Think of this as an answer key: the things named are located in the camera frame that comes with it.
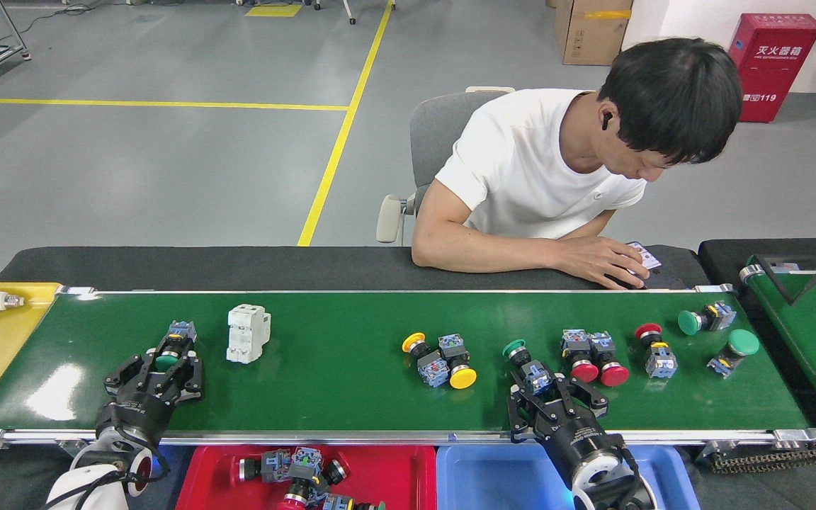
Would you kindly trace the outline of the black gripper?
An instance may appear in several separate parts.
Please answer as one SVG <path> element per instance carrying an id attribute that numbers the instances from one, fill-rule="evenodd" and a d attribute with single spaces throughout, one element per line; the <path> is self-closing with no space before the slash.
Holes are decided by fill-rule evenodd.
<path id="1" fill-rule="evenodd" d="M 104 378 L 110 400 L 95 422 L 96 439 L 156 448 L 168 426 L 168 406 L 202 397 L 203 364 L 194 340 L 162 339 L 156 348 L 134 355 Z M 163 354 L 163 364 L 157 358 Z"/>
<path id="2" fill-rule="evenodd" d="M 589 489 L 625 475 L 621 440 L 609 436 L 592 416 L 583 416 L 585 409 L 603 416 L 608 398 L 577 377 L 554 377 L 553 401 L 520 385 L 509 388 L 509 440 L 535 438 L 569 489 Z"/>

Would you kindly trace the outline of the person's right hand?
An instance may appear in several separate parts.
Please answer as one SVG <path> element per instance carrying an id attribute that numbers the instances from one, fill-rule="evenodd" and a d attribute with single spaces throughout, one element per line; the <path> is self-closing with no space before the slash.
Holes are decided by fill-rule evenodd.
<path id="1" fill-rule="evenodd" d="M 643 288 L 649 271 L 633 246 L 606 237 L 561 239 L 560 270 L 610 290 Z"/>

